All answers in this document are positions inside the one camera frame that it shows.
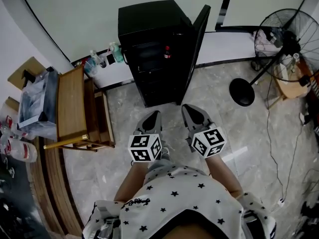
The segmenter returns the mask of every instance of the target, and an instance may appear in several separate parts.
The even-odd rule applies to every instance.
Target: fan base
[[[244,79],[237,78],[229,85],[229,93],[232,99],[240,106],[250,106],[255,100],[253,87]]]

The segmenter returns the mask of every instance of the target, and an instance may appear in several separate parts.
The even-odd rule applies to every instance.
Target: white marker cube
[[[134,162],[152,162],[162,146],[159,134],[130,135],[128,149]]]
[[[194,134],[191,146],[204,158],[219,154],[226,145],[226,137],[221,127]]]

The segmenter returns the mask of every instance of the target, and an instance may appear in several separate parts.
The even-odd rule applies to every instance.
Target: black fan
[[[282,81],[306,85],[319,70],[318,28],[310,15],[296,9],[278,10],[266,17],[255,34],[256,57],[263,61],[263,68],[250,83],[240,78],[231,82],[233,100],[241,106],[251,105],[255,99],[252,85],[265,72]],[[296,77],[294,65],[300,60],[307,64],[311,76],[299,73]]]

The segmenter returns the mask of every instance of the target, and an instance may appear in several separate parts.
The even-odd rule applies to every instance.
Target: black refrigerator
[[[191,80],[210,6],[194,24],[174,0],[119,8],[118,36],[146,107],[180,105]]]

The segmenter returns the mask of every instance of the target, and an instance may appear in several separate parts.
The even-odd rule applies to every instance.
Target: human arm
[[[234,198],[243,194],[239,181],[219,155],[209,157],[205,161],[213,179],[224,185]]]
[[[148,163],[134,163],[117,191],[114,201],[126,203],[143,186]]]

